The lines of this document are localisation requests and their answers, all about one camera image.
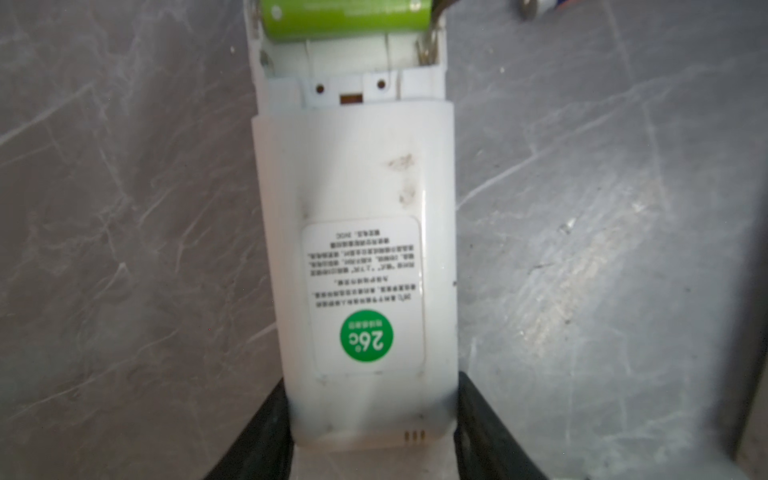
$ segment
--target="small slot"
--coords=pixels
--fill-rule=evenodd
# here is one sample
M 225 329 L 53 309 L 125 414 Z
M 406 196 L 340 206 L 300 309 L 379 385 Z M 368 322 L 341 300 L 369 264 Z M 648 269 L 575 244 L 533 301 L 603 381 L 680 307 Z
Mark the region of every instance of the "small slot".
M 339 95 L 339 102 L 342 105 L 361 104 L 362 103 L 362 94 L 344 94 L 344 95 Z

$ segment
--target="green battery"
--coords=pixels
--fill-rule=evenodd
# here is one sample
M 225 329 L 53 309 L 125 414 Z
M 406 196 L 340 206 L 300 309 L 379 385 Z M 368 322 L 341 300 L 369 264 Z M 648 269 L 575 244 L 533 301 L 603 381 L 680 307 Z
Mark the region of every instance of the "green battery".
M 432 0 L 261 0 L 274 41 L 429 29 Z

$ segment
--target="green circular logo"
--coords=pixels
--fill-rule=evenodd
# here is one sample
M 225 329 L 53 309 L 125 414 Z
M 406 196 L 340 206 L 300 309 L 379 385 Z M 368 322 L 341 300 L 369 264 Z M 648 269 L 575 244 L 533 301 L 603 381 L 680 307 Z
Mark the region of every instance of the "green circular logo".
M 341 345 L 358 362 L 375 362 L 392 346 L 395 333 L 384 315 L 373 310 L 354 312 L 341 327 Z

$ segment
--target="label sticker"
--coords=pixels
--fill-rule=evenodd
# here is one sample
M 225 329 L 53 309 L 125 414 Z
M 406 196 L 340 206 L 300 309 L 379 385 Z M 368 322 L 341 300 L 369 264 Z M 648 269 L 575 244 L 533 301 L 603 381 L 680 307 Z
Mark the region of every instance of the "label sticker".
M 310 325 L 321 373 L 414 369 L 424 362 L 420 239 L 413 217 L 304 228 Z

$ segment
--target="marble tile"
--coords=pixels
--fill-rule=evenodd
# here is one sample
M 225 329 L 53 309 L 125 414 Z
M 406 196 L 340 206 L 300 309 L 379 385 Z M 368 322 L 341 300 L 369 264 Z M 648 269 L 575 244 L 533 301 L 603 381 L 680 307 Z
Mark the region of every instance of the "marble tile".
M 0 478 L 200 478 L 280 378 L 241 9 L 0 0 Z M 767 32 L 760 0 L 449 12 L 461 364 L 555 478 L 739 478 Z M 292 478 L 457 475 L 446 439 Z

